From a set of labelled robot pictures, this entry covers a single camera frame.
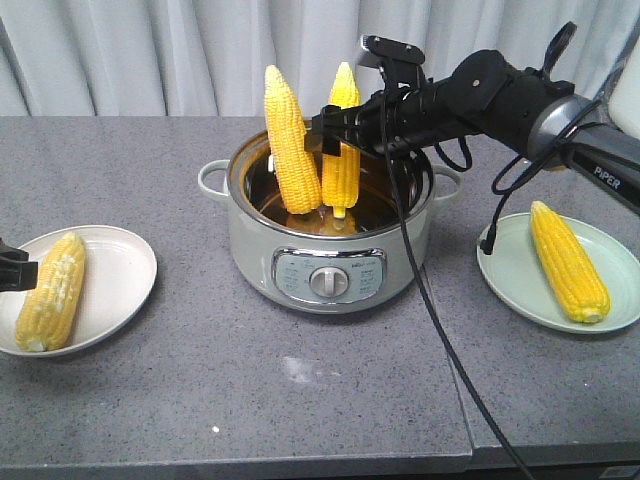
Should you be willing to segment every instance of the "control panel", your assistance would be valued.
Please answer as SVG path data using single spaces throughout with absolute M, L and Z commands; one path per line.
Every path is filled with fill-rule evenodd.
M 325 252 L 281 248 L 273 255 L 272 278 L 290 298 L 308 303 L 353 303 L 382 285 L 385 254 L 378 248 Z

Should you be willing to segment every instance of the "robotic arm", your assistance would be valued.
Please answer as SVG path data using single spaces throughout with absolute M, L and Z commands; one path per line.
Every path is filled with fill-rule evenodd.
M 494 193 L 511 193 L 541 169 L 565 166 L 640 214 L 640 141 L 597 121 L 598 102 L 575 94 L 572 83 L 549 77 L 575 30 L 569 22 L 556 34 L 539 70 L 518 70 L 500 52 L 481 50 L 438 82 L 425 78 L 425 57 L 417 47 L 363 36 L 358 63 L 379 69 L 384 91 L 357 107 L 324 107 L 312 118 L 305 146 L 339 155 L 344 142 L 374 157 L 402 158 L 428 146 L 440 153 L 439 142 L 457 138 L 468 168 L 464 137 L 482 133 L 518 154 L 494 181 Z M 527 171 L 509 189 L 498 189 L 521 158 L 531 161 Z
M 7 246 L 0 238 L 0 292 L 36 288 L 38 262 L 24 250 Z

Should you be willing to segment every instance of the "boiled corn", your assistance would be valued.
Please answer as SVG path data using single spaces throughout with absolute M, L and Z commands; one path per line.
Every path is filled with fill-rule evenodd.
M 342 62 L 331 89 L 329 103 L 340 108 L 360 105 L 360 90 L 347 62 Z M 333 207 L 335 218 L 344 218 L 346 209 L 358 201 L 360 152 L 341 144 L 340 156 L 322 156 L 322 201 Z
M 569 225 L 540 201 L 531 204 L 531 231 L 538 257 L 558 302 L 576 322 L 596 323 L 611 309 L 611 297 Z
M 265 117 L 284 207 L 308 213 L 322 203 L 313 154 L 304 149 L 306 127 L 298 99 L 275 65 L 265 71 Z
M 16 323 L 18 346 L 30 352 L 62 348 L 69 338 L 84 278 L 86 251 L 80 235 L 68 232 L 39 268 Z

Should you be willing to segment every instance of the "pot handle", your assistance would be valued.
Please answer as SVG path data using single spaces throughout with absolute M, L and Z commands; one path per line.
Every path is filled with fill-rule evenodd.
M 436 211 L 439 211 L 442 209 L 442 207 L 449 205 L 455 198 L 458 197 L 458 195 L 460 195 L 460 192 L 461 192 L 460 185 L 462 185 L 462 176 L 458 174 L 458 172 L 456 172 L 455 170 L 452 170 L 451 168 L 446 167 L 444 165 L 432 165 L 432 168 L 433 168 L 434 176 L 444 175 L 445 177 L 449 177 L 456 184 L 456 189 L 452 193 L 433 197 L 433 207 Z
M 227 186 L 227 177 L 224 177 L 224 184 L 222 185 L 222 192 L 218 190 L 214 190 L 213 188 L 209 188 L 204 184 L 204 179 L 209 176 L 209 174 L 216 172 L 218 170 L 227 170 L 229 166 L 230 160 L 214 160 L 213 162 L 207 163 L 204 167 L 200 169 L 198 172 L 198 186 L 202 193 L 215 200 L 216 202 L 226 202 L 229 198 L 229 187 Z

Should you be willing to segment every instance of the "plate rim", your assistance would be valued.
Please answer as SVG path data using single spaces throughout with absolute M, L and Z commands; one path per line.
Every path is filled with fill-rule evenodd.
M 576 223 L 581 225 L 582 227 L 586 228 L 588 231 L 594 232 L 595 235 L 601 235 L 603 237 L 606 237 L 609 241 L 611 241 L 613 244 L 616 245 L 617 248 L 620 249 L 621 252 L 623 252 L 624 254 L 628 255 L 631 259 L 633 259 L 634 263 L 635 263 L 635 267 L 637 268 L 637 271 L 640 272 L 640 260 L 638 260 L 638 258 L 631 252 L 629 251 L 629 249 L 627 247 L 625 247 L 622 243 L 620 243 L 618 240 L 616 240 L 613 236 L 609 235 L 608 233 L 600 230 L 597 227 L 594 227 L 593 225 L 590 225 L 586 222 L 583 222 L 581 220 L 577 220 L 575 218 L 572 217 L 568 217 L 566 215 L 560 215 L 563 219 L 567 220 L 569 223 Z M 518 212 L 518 213 L 513 213 L 510 215 L 506 215 L 504 217 L 501 217 L 498 220 L 498 224 L 500 224 L 500 222 L 502 221 L 513 221 L 514 219 L 517 219 L 516 217 L 522 217 L 522 218 L 530 218 L 531 217 L 531 213 L 530 212 Z M 493 291 L 493 293 L 505 304 L 507 305 L 511 310 L 513 310 L 514 312 L 516 312 L 518 315 L 524 317 L 525 319 L 532 321 L 534 323 L 537 323 L 538 325 L 541 325 L 543 327 L 547 327 L 553 330 L 557 330 L 557 331 L 562 331 L 565 333 L 574 333 L 574 334 L 580 334 L 580 335 L 598 335 L 598 334 L 606 334 L 606 333 L 611 333 L 611 332 L 615 332 L 617 330 L 621 330 L 623 328 L 627 328 L 630 325 L 632 325 L 633 323 L 637 322 L 638 320 L 640 320 L 640 310 L 637 312 L 637 316 L 635 319 L 633 320 L 629 320 L 627 322 L 623 322 L 621 324 L 617 324 L 614 325 L 610 328 L 602 328 L 602 323 L 599 324 L 593 324 L 593 325 L 599 325 L 600 328 L 597 329 L 591 329 L 590 326 L 585 326 L 584 324 L 581 323 L 576 323 L 575 325 L 560 325 L 552 320 L 547 320 L 544 319 L 540 316 L 536 316 L 533 314 L 529 314 L 529 312 L 526 311 L 526 309 L 522 306 L 518 306 L 516 305 L 516 302 L 510 298 L 507 297 L 507 295 L 502 292 L 500 290 L 500 288 L 495 284 L 495 282 L 493 281 L 493 279 L 488 275 L 488 273 L 486 272 L 486 257 L 489 257 L 489 255 L 485 255 L 484 252 L 482 252 L 481 248 L 480 248 L 480 240 L 483 239 L 488 230 L 490 228 L 490 225 L 487 225 L 483 230 L 482 233 L 480 234 L 480 236 L 478 237 L 478 242 L 476 245 L 476 259 L 477 259 L 477 263 L 478 266 L 480 268 L 482 277 L 484 278 L 484 280 L 486 281 L 486 283 L 489 285 L 489 287 L 491 288 L 491 290 Z
M 153 290 L 153 286 L 156 282 L 157 279 L 157 275 L 158 275 L 158 259 L 157 256 L 153 250 L 153 248 L 151 248 L 151 245 L 149 244 L 149 242 L 147 242 L 144 238 L 142 238 L 140 235 L 138 235 L 135 232 L 132 232 L 131 230 L 127 230 L 126 228 L 122 228 L 122 227 L 117 227 L 114 225 L 106 225 L 106 224 L 84 224 L 84 225 L 75 225 L 75 226 L 71 226 L 71 227 L 65 227 L 65 228 L 60 228 L 57 230 L 52 230 L 51 232 L 47 232 L 45 234 L 42 234 L 38 237 L 35 237 L 25 243 L 23 243 L 22 245 L 20 245 L 18 248 L 21 250 L 25 250 L 27 251 L 30 245 L 33 245 L 37 242 L 42 241 L 43 239 L 46 239 L 48 237 L 52 237 L 52 236 L 56 236 L 59 234 L 63 234 L 66 232 L 70 232 L 70 231 L 76 231 L 76 230 L 82 230 L 82 229 L 95 229 L 95 230 L 110 230 L 110 231 L 117 231 L 120 234 L 124 234 L 125 236 L 129 236 L 132 238 L 135 238 L 140 245 L 146 250 L 146 254 L 144 255 L 144 258 L 146 258 L 147 260 L 149 260 L 149 266 L 152 267 L 151 271 L 150 271 L 150 278 L 151 281 L 148 283 L 147 288 L 144 289 L 144 294 L 141 296 L 141 300 L 140 303 L 138 304 L 138 306 L 135 308 L 134 311 L 131 312 L 131 314 L 120 320 L 119 322 L 115 323 L 114 325 L 112 325 L 110 328 L 106 329 L 104 332 L 95 335 L 94 337 L 91 337 L 81 343 L 75 344 L 75 345 L 69 345 L 57 350 L 47 350 L 45 352 L 26 352 L 23 350 L 11 350 L 11 349 L 7 349 L 3 346 L 0 345 L 0 351 L 2 351 L 3 353 L 6 353 L 8 355 L 13 355 L 16 357 L 27 357 L 27 358 L 44 358 L 44 357 L 58 357 L 58 356 L 62 356 L 62 355 L 68 355 L 71 353 L 76 353 L 79 352 L 81 350 L 84 350 L 88 347 L 91 347 L 93 345 L 95 345 L 96 343 L 99 343 L 105 339 L 107 339 L 108 337 L 110 337 L 111 335 L 113 335 L 114 333 L 116 333 L 118 330 L 120 330 L 122 327 L 124 327 L 127 323 L 129 323 L 129 321 L 136 316 L 136 314 L 140 311 L 140 309 L 142 308 L 142 306 L 145 304 L 145 302 L 147 301 L 147 298 L 149 297 L 149 295 L 151 294 L 151 291 Z

